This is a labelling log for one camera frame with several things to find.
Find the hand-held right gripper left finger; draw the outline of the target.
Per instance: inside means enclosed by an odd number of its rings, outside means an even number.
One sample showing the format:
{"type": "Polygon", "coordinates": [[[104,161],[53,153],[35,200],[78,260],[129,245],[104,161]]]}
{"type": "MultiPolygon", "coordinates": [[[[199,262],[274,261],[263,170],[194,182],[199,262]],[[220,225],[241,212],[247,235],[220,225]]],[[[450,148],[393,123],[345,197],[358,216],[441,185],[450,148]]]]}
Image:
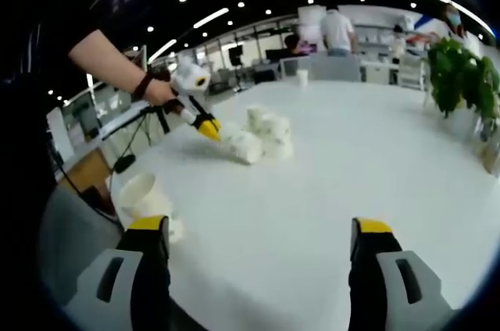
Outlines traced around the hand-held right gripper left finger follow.
{"type": "Polygon", "coordinates": [[[64,312],[79,330],[169,330],[169,218],[132,222],[78,277],[64,312]]]}

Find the person's left hand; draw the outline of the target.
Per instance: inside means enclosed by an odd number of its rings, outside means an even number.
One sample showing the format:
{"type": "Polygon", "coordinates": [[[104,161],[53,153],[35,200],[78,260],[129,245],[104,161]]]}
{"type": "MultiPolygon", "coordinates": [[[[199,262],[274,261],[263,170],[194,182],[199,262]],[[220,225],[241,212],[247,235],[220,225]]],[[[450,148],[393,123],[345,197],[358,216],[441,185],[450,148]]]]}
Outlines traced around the person's left hand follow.
{"type": "Polygon", "coordinates": [[[150,105],[161,106],[168,101],[174,100],[176,95],[173,93],[170,84],[163,80],[152,79],[145,90],[144,98],[150,105]]]}

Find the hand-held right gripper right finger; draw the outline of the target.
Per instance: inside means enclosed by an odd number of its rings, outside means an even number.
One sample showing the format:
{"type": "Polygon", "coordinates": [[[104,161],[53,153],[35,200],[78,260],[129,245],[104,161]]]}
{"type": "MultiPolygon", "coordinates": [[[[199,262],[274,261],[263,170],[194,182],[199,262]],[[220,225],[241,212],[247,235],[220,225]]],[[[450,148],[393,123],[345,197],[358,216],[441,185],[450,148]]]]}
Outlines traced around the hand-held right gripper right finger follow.
{"type": "Polygon", "coordinates": [[[442,330],[455,310],[441,279],[384,222],[352,220],[350,330],[442,330]]]}

